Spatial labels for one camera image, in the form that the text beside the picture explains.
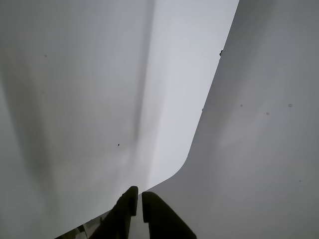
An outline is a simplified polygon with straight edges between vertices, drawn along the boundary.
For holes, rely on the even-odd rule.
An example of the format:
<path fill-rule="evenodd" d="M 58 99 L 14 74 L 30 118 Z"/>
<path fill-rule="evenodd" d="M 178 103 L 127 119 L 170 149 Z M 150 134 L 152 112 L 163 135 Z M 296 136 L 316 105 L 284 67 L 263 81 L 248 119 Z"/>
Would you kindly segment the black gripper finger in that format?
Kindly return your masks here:
<path fill-rule="evenodd" d="M 149 225 L 150 239 L 195 239 L 195 233 L 154 192 L 142 193 L 143 221 Z"/>
<path fill-rule="evenodd" d="M 90 236 L 91 239 L 127 239 L 131 217 L 136 216 L 138 187 L 131 186 Z"/>

